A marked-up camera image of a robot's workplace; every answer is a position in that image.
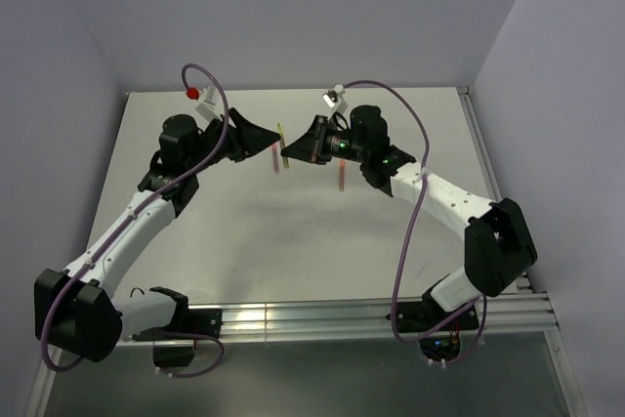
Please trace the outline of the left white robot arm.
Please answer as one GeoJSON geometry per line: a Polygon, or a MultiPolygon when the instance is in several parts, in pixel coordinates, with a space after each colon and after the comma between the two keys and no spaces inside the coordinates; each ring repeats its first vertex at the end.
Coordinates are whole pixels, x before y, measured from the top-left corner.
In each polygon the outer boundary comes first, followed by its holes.
{"type": "Polygon", "coordinates": [[[188,297],[165,287],[122,303],[115,292],[127,271],[199,189],[197,175],[228,159],[240,162],[276,144],[278,133],[244,118],[236,109],[213,118],[205,129],[186,114],[162,126],[159,149],[125,211],[75,261],[61,271],[44,270],[34,283],[35,336],[54,370],[51,346],[99,362],[117,342],[153,331],[179,338],[190,326],[188,297]]]}

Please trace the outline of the yellow pen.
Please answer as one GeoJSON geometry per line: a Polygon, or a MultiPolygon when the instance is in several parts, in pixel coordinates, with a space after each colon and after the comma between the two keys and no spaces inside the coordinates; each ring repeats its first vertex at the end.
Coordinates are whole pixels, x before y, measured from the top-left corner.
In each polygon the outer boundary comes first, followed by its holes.
{"type": "Polygon", "coordinates": [[[281,155],[282,165],[284,169],[289,169],[290,168],[289,160],[286,156],[282,154],[282,152],[286,148],[286,141],[285,141],[285,136],[284,136],[281,123],[277,122],[276,127],[277,127],[277,133],[279,134],[279,137],[280,137],[279,145],[280,145],[280,155],[281,155]]]}

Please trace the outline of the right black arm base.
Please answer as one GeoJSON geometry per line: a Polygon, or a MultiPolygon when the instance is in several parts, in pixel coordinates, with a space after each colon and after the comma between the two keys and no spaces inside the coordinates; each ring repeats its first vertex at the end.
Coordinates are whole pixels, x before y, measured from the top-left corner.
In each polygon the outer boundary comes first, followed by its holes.
{"type": "Polygon", "coordinates": [[[434,300],[398,302],[386,314],[392,331],[403,344],[417,343],[429,366],[444,368],[458,362],[481,341],[486,313],[478,319],[477,300],[454,312],[445,312],[434,300]]]}

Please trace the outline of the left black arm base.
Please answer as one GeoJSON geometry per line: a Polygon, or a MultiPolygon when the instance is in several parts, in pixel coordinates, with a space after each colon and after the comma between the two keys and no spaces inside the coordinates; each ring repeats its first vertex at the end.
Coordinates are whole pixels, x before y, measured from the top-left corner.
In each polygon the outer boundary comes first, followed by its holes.
{"type": "Polygon", "coordinates": [[[151,328],[133,334],[131,340],[152,343],[152,363],[157,373],[172,379],[189,379],[216,369],[224,359],[225,346],[220,340],[223,310],[219,308],[190,309],[182,322],[175,326],[151,328]],[[191,371],[191,364],[199,358],[199,345],[213,344],[217,354],[204,368],[191,371]]]}

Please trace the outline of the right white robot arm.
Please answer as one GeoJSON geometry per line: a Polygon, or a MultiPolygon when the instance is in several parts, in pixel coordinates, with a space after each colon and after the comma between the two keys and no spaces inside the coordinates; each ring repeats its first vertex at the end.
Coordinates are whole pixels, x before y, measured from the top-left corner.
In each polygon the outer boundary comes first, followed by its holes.
{"type": "Polygon", "coordinates": [[[538,259],[517,202],[472,194],[427,170],[424,162],[392,144],[375,105],[354,108],[346,129],[316,116],[281,154],[315,165],[333,158],[356,162],[373,188],[425,210],[460,237],[462,267],[430,289],[422,308],[425,322],[435,329],[446,327],[469,301],[501,294],[538,259]]]}

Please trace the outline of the red pen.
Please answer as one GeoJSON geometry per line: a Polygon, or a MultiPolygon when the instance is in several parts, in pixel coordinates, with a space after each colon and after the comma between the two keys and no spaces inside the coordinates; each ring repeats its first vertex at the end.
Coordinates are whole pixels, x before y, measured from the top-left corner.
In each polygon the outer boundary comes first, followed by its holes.
{"type": "Polygon", "coordinates": [[[278,175],[280,172],[279,154],[277,144],[271,146],[271,162],[273,172],[278,175]]]}

